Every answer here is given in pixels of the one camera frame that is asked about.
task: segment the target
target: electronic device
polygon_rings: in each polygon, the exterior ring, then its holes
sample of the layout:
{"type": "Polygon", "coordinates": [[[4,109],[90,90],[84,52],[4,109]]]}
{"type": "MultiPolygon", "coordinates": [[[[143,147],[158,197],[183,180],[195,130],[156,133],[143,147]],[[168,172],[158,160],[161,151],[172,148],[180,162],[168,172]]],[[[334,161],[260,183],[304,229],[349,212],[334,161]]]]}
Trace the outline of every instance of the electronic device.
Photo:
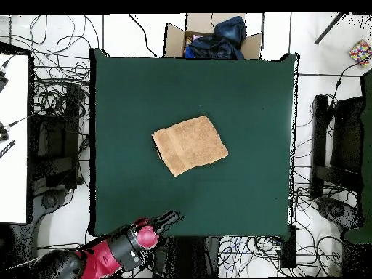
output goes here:
{"type": "Polygon", "coordinates": [[[3,150],[0,151],[0,158],[5,155],[6,152],[8,152],[12,146],[15,145],[15,141],[12,140],[3,150]]]}
{"type": "Polygon", "coordinates": [[[5,77],[5,73],[0,70],[0,92],[5,88],[8,83],[7,77],[5,77]]]}
{"type": "Polygon", "coordinates": [[[3,125],[2,122],[0,122],[0,143],[6,141],[9,139],[8,135],[8,130],[7,128],[3,125]]]}

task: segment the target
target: green table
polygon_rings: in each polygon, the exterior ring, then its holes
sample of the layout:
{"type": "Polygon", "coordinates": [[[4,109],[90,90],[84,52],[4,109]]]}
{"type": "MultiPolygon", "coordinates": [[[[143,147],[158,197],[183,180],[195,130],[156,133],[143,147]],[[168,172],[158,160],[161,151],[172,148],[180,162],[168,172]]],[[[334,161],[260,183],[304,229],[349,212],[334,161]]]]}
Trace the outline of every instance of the green table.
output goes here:
{"type": "Polygon", "coordinates": [[[296,55],[281,61],[109,58],[95,49],[91,61],[95,235],[170,210],[185,217],[170,236],[287,234],[296,55]],[[229,155],[174,177],[151,134],[202,115],[229,155]]]}

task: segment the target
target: folded towel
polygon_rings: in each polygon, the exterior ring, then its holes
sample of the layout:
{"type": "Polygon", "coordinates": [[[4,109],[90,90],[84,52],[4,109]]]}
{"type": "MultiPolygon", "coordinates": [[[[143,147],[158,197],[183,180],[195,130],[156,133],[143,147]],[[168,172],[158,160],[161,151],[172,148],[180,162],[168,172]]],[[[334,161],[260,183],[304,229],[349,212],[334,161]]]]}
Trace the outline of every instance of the folded towel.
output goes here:
{"type": "Polygon", "coordinates": [[[192,118],[153,133],[158,153],[176,177],[196,166],[227,156],[213,124],[206,116],[192,118]]]}

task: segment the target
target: cable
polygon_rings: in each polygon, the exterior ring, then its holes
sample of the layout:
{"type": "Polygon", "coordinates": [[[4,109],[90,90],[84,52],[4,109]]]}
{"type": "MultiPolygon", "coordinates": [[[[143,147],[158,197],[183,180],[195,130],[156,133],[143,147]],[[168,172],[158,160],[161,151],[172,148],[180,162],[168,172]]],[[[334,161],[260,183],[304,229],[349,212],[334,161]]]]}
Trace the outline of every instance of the cable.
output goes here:
{"type": "Polygon", "coordinates": [[[145,29],[132,17],[132,15],[129,14],[129,17],[136,23],[138,24],[138,26],[142,29],[143,31],[143,34],[145,35],[145,44],[146,44],[146,48],[149,52],[151,52],[153,54],[154,57],[158,57],[150,48],[148,48],[148,45],[147,45],[147,36],[146,36],[146,32],[145,32],[145,29]]]}
{"type": "Polygon", "coordinates": [[[3,65],[2,66],[0,66],[0,70],[2,69],[2,68],[6,68],[7,66],[8,66],[8,64],[9,64],[9,61],[13,58],[13,57],[15,57],[16,56],[16,54],[14,54],[14,55],[12,55],[7,61],[5,61],[4,63],[3,63],[3,65]]]}
{"type": "Polygon", "coordinates": [[[212,25],[212,27],[213,27],[213,31],[214,31],[214,25],[213,25],[213,22],[212,22],[213,14],[214,14],[214,13],[212,13],[212,15],[211,15],[211,25],[212,25]]]}

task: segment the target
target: black border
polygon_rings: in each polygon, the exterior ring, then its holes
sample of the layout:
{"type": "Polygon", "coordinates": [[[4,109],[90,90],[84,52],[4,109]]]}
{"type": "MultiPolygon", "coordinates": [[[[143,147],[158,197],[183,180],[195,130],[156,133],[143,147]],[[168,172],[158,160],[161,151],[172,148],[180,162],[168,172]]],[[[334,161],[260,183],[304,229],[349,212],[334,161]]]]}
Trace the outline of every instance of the black border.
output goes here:
{"type": "MultiPolygon", "coordinates": [[[[17,46],[13,46],[7,43],[0,42],[0,54],[9,54],[9,55],[27,55],[28,56],[28,97],[27,97],[27,116],[30,116],[33,112],[34,107],[34,79],[35,79],[35,58],[31,56],[31,51],[23,49],[17,46]]],[[[32,129],[31,129],[31,118],[27,119],[27,193],[26,193],[26,223],[29,224],[32,222],[32,212],[33,212],[33,179],[34,172],[32,168],[32,147],[31,143],[33,141],[32,129]]]]}
{"type": "Polygon", "coordinates": [[[89,53],[90,61],[90,82],[89,82],[89,147],[90,147],[90,205],[89,213],[90,220],[88,224],[88,232],[91,236],[96,236],[94,228],[96,225],[96,57],[95,49],[91,48],[89,53]]]}

